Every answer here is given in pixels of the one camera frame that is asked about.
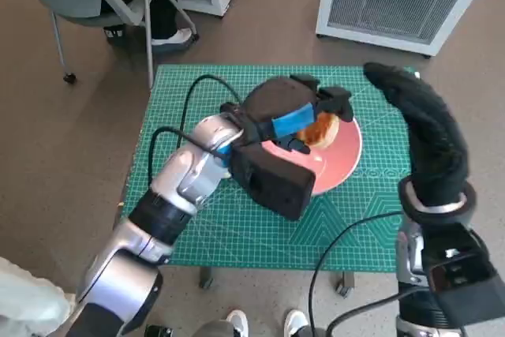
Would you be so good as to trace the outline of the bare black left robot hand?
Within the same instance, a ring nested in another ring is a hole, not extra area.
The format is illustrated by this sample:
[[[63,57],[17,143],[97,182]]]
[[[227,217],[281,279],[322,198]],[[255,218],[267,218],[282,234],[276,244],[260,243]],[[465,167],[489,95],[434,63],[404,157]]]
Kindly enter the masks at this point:
[[[351,92],[343,87],[320,87],[309,74],[272,77],[254,88],[241,104],[244,134],[249,143],[271,141],[286,151],[309,154],[327,131],[309,137],[322,117],[330,122],[351,122]]]

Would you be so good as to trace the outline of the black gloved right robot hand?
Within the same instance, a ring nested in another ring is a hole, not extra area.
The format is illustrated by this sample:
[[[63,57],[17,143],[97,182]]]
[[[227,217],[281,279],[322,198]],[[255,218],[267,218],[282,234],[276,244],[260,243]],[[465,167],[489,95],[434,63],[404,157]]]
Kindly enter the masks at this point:
[[[363,72],[408,126],[410,181],[419,201],[426,207],[459,201],[469,176],[468,148],[448,105],[404,69],[367,62]]]

